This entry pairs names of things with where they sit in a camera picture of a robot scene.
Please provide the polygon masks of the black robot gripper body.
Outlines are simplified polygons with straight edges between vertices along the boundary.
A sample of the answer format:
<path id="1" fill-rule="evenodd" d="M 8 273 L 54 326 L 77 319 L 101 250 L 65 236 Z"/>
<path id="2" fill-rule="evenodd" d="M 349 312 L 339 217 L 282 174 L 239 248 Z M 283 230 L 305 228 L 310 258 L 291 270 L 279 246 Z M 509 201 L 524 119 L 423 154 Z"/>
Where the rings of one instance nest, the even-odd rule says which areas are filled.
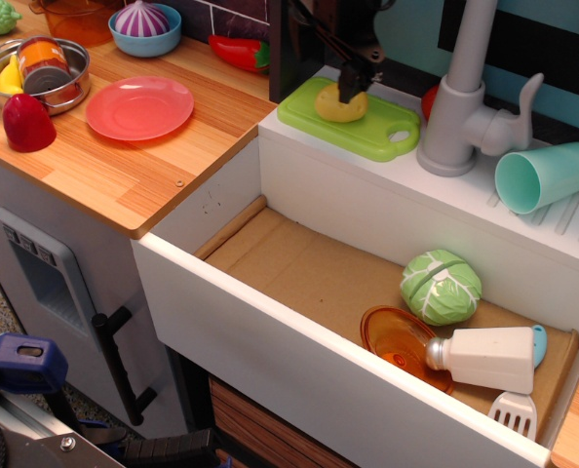
<path id="1" fill-rule="evenodd" d="M 362 57 L 371 63 L 385 59 L 374 22 L 395 1 L 290 1 L 289 4 L 298 21 L 311 27 L 341 59 Z"/>

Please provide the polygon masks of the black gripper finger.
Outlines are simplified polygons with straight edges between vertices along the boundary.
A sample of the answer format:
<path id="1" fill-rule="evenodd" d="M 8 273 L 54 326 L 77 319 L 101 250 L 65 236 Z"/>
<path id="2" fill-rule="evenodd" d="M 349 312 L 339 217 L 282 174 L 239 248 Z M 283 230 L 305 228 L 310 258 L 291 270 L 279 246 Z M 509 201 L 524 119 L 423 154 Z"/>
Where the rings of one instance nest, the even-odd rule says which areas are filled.
<path id="1" fill-rule="evenodd" d="M 382 73 L 369 60 L 351 58 L 342 63 L 337 81 L 339 101 L 349 103 L 355 96 L 366 92 L 372 83 L 380 82 Z"/>

